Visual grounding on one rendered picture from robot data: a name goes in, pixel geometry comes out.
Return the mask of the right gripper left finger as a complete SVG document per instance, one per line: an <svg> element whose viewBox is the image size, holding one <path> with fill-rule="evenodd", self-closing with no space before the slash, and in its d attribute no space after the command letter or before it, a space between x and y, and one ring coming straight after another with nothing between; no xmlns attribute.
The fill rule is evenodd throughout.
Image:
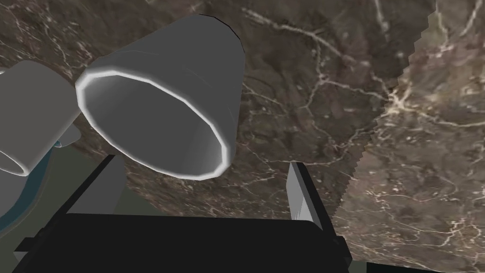
<svg viewBox="0 0 485 273"><path fill-rule="evenodd" d="M56 212L112 214L126 184L125 163L108 155Z"/></svg>

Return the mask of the large grey cup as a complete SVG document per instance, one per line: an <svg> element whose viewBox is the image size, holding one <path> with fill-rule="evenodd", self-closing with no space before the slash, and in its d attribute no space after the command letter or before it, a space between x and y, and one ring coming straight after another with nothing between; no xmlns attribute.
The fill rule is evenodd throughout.
<svg viewBox="0 0 485 273"><path fill-rule="evenodd" d="M90 125L134 161L179 179L220 176L235 155L245 52L195 14L99 57L76 81Z"/></svg>

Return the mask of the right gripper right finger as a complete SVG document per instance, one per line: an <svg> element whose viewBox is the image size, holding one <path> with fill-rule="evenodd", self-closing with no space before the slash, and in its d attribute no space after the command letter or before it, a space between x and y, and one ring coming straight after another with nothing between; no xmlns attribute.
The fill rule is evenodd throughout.
<svg viewBox="0 0 485 273"><path fill-rule="evenodd" d="M330 217L302 162L290 162L286 190L292 220L311 221L330 236L335 236Z"/></svg>

